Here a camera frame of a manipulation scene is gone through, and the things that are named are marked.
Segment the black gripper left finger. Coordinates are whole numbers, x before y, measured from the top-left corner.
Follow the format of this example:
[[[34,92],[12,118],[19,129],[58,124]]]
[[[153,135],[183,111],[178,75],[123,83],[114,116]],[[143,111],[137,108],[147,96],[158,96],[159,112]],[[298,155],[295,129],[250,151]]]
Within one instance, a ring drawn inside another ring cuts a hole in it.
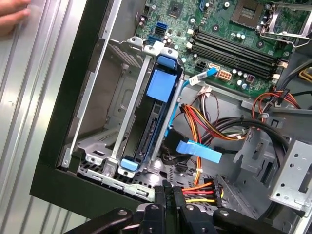
[[[67,234],[164,234],[166,196],[164,186],[155,187],[153,203],[140,204],[136,211],[115,208],[93,218]]]

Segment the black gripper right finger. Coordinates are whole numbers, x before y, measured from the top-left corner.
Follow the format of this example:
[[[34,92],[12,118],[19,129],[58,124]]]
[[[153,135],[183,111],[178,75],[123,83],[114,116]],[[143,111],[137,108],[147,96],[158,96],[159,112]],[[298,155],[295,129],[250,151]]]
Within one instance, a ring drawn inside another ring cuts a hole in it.
[[[174,186],[182,234],[284,234],[264,221],[251,218],[228,208],[219,208],[209,216],[197,205],[188,205],[181,187]]]

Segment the bare person hand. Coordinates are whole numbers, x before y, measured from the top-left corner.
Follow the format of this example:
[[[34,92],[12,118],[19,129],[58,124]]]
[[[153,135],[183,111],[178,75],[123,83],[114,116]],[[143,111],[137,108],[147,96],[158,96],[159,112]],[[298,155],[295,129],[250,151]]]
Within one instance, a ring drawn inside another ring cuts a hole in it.
[[[0,37],[9,35],[14,28],[30,15],[30,0],[0,1]]]

